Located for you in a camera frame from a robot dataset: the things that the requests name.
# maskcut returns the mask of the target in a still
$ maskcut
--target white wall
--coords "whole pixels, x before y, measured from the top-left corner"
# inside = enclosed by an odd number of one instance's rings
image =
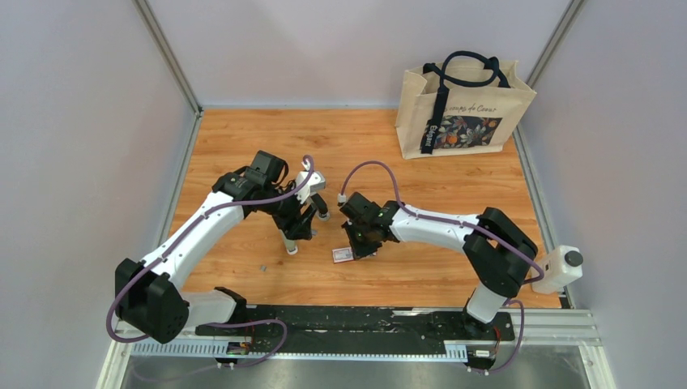
[[[398,105],[459,49],[526,78],[569,0],[149,0],[203,105]]]
[[[0,69],[0,386],[94,387],[193,115],[130,1],[3,3]]]
[[[682,0],[587,2],[523,122],[621,388],[685,378],[686,15]]]

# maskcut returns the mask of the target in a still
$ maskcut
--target floral print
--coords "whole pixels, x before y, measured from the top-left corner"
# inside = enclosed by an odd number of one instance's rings
[[[500,123],[501,118],[445,116],[438,128],[434,148],[486,146]]]

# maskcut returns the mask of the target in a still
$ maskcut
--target wooden tabletop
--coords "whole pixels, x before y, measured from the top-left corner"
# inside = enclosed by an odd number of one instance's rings
[[[258,150],[285,159],[291,168],[288,179],[301,170],[303,155],[312,155],[326,178],[320,194],[331,219],[315,218],[317,236],[299,241],[298,253],[288,255],[272,218],[251,214],[210,250],[185,291],[224,286],[250,304],[464,306],[477,277],[464,255],[448,249],[387,242],[374,258],[333,264],[332,249],[348,246],[336,194],[354,166],[372,159],[393,169],[405,203],[450,214],[500,208],[544,252],[512,140],[499,153],[404,160],[395,115],[394,110],[368,109],[206,111],[172,232],[198,209],[220,175],[249,165]],[[359,170],[347,189],[353,191],[380,205],[394,198],[390,179],[379,167]],[[533,293],[529,285],[519,298],[527,307],[560,308],[555,294]]]

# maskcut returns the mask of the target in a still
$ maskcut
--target canvas bag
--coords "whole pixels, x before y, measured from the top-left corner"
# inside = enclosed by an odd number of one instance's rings
[[[405,71],[396,117],[403,158],[502,150],[536,96],[515,74],[517,63],[457,51]]]

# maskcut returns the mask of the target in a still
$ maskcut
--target navy blue bag handle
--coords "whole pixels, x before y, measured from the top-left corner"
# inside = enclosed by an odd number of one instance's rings
[[[491,77],[485,81],[465,81],[463,79],[450,77],[449,75],[446,75],[446,67],[448,66],[450,60],[456,57],[474,58],[484,63],[484,68],[491,70],[493,73]],[[504,75],[499,68],[498,58],[486,58],[485,56],[472,51],[461,50],[452,53],[446,58],[441,69],[439,69],[439,67],[434,63],[425,63],[425,65],[422,67],[422,72],[429,73],[430,71],[433,71],[439,75],[439,89],[437,90],[437,100],[434,102],[432,117],[427,121],[425,134],[422,136],[422,142],[420,143],[420,154],[432,154],[434,150],[434,144],[437,141],[438,129],[442,124],[444,110],[446,109],[446,103],[449,99],[449,88],[444,84],[444,79],[447,79],[448,81],[461,87],[480,88],[491,84],[496,77],[498,77],[499,88],[510,88],[506,75]]]

